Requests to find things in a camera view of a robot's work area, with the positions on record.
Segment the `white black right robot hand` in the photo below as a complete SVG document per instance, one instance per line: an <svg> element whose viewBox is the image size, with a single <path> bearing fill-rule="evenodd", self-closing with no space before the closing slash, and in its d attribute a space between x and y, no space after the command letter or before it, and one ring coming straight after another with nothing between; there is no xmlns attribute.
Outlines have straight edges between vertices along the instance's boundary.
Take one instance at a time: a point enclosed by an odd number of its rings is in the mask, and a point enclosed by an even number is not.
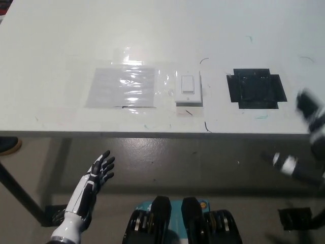
<svg viewBox="0 0 325 244"><path fill-rule="evenodd" d="M308 126L311 152L316 160L324 162L324 103L304 89L297 95L296 106ZM263 152L261 158L286 176L317 188L324 187L324 169L316 169L307 161L280 152Z"/></svg>

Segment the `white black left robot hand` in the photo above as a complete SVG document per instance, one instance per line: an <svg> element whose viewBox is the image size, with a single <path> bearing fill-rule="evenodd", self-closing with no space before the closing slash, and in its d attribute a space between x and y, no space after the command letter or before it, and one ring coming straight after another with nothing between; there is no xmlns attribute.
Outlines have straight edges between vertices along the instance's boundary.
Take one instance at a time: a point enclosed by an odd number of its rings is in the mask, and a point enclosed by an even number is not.
<svg viewBox="0 0 325 244"><path fill-rule="evenodd" d="M107 150L92 163L79 180L64 211L63 222L53 231L49 243L80 243L92 220L96 197L107 180L114 176L115 157Z"/></svg>

